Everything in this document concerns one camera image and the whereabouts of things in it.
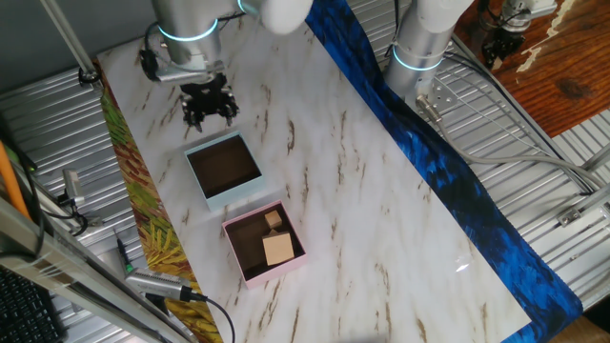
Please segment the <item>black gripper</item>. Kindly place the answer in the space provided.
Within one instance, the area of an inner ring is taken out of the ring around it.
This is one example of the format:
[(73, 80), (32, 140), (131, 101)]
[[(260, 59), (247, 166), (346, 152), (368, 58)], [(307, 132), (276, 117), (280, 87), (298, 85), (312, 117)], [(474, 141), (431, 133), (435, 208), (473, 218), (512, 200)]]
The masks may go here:
[(203, 132), (201, 123), (207, 115), (222, 116), (226, 120), (226, 126), (230, 127), (239, 114), (233, 89), (229, 86), (224, 73), (218, 73), (208, 83), (185, 84), (180, 89), (183, 121), (198, 132)]

